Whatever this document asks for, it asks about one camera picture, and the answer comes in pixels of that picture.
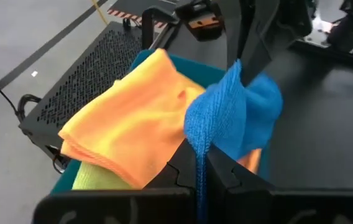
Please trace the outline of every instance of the teal bin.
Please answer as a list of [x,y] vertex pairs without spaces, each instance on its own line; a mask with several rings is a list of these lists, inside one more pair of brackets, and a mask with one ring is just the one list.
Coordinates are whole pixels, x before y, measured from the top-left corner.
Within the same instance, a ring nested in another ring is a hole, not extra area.
[[[143,50],[135,58],[131,65],[130,71],[135,69],[139,64],[141,64],[149,55],[151,55],[154,50]],[[187,60],[175,55],[169,55],[174,66],[181,74],[193,80],[195,83],[207,88],[213,83],[217,83],[224,76],[224,70],[216,67],[211,67],[209,65],[204,65],[198,62]],[[262,151],[258,175],[261,178],[268,180],[268,147]],[[63,192],[65,190],[71,190],[73,186],[74,179],[80,167],[80,161],[71,161],[62,174],[56,185],[54,186],[52,193]]]

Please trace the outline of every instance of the microfiber cloth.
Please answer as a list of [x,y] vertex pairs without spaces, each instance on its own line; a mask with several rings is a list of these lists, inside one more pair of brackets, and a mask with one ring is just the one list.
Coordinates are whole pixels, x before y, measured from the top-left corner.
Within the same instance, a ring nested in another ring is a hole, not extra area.
[[237,161],[264,148],[282,110],[277,84],[262,73],[244,88],[237,61],[222,80],[197,97],[185,115],[184,132],[196,152],[198,220],[206,222],[205,155],[214,144]]
[[127,190],[131,186],[113,171],[82,162],[78,169],[73,190]]
[[142,189],[184,140],[186,110],[203,92],[158,49],[64,125],[61,153]]

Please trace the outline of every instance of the gray floor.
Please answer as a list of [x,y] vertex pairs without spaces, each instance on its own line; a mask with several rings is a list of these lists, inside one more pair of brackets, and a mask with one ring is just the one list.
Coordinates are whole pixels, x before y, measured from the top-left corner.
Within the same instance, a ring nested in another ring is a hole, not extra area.
[[[109,0],[102,10],[113,1]],[[328,7],[334,8],[333,12],[322,13],[323,18],[337,19],[339,3],[323,2],[326,12]],[[0,78],[90,5],[89,0],[0,0]],[[15,103],[25,93],[44,96],[103,28],[99,16],[93,14],[4,92]],[[31,75],[34,71],[38,72],[35,77]],[[0,96],[0,223],[28,223],[35,204],[58,179],[47,156],[22,135],[17,125],[9,105]]]

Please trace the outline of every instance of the orange towel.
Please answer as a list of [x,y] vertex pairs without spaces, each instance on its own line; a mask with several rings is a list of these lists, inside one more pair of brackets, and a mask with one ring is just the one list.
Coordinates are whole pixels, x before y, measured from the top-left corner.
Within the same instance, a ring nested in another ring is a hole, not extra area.
[[203,92],[177,72],[166,51],[156,50],[64,125],[62,154],[110,169],[141,189],[185,138],[186,109]]
[[237,162],[246,169],[256,174],[258,172],[262,149],[254,149]]

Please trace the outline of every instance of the blue towel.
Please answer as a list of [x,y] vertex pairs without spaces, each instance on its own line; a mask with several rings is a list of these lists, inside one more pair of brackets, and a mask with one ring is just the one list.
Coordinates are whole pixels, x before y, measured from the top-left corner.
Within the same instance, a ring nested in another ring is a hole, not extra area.
[[218,84],[211,85],[186,111],[184,132],[196,152],[198,220],[206,223],[205,155],[211,143],[235,161],[264,148],[282,110],[282,95],[265,74],[244,88],[237,61]]

